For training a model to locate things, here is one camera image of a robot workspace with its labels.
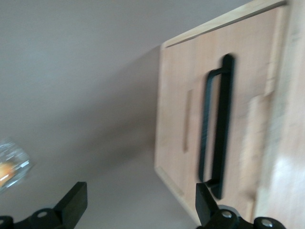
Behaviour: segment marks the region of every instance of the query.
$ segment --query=light wood surface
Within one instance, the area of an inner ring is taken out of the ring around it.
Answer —
[[[272,78],[268,75],[270,65],[276,59],[273,53],[277,46],[273,43],[279,39],[275,34],[281,28],[282,10],[278,7],[161,49],[155,166],[194,219],[203,85],[206,74],[219,68],[227,53],[237,57],[237,66],[224,198],[218,204],[236,208],[246,220],[253,217],[271,101],[271,89],[268,94],[265,92],[270,84],[268,79]],[[213,85],[206,180],[211,175],[217,83],[216,80]]]
[[[292,0],[264,154],[257,216],[305,228],[305,2]]]
[[[163,48],[182,43],[183,41],[192,39],[201,34],[236,23],[238,21],[260,14],[264,11],[285,5],[286,3],[286,0],[253,0],[239,8],[236,8],[235,10],[223,14],[211,21],[208,21],[207,23],[199,25],[166,41],[163,43]]]

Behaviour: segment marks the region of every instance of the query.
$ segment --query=screw head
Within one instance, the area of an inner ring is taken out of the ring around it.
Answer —
[[[232,218],[232,214],[229,211],[223,211],[222,215],[223,215],[223,217],[226,217],[226,218]]]
[[[267,219],[262,219],[262,224],[265,226],[265,227],[268,227],[268,228],[271,228],[273,227],[273,224],[270,220],[267,220]]]

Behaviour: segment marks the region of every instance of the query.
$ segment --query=black handle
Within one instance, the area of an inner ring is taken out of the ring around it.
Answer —
[[[206,182],[211,188],[211,192],[218,199],[222,197],[222,187],[224,179],[224,164],[227,149],[230,110],[233,90],[233,74],[234,74],[234,57],[227,54],[223,57],[222,67],[210,71],[206,80],[204,106],[203,106],[203,123],[201,135],[201,149],[199,159],[199,179],[203,181],[205,151],[208,138],[209,113],[211,103],[211,92],[213,78],[221,74],[219,103],[217,112],[217,124],[214,142],[214,157],[212,178]]]

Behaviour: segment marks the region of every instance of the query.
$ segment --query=cabinet door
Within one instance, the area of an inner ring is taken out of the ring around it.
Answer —
[[[236,57],[223,199],[251,220],[273,91],[282,17],[278,7],[162,50],[156,170],[196,219],[202,103],[207,74]],[[213,84],[205,180],[211,176],[218,83]]]
[[[278,48],[274,43],[278,38],[276,30],[281,10],[275,8],[196,38],[196,77],[203,80],[202,84],[205,84],[209,71],[221,67],[224,55],[232,53],[236,57],[224,192],[223,199],[217,202],[219,205],[236,208],[246,220],[252,219],[261,174],[262,153],[271,105],[270,93],[273,88],[270,85],[274,77],[273,48]],[[216,116],[218,104],[218,84],[217,81],[214,83],[213,116]],[[195,93],[197,101],[193,104],[201,106],[203,90],[196,90]],[[197,117],[193,128],[200,126],[202,122],[200,113]],[[209,123],[205,180],[211,177],[215,118]],[[193,129],[190,135],[198,139],[200,134],[200,128],[197,128]],[[196,155],[194,161],[198,161],[199,157],[200,143],[196,143],[192,152]]]

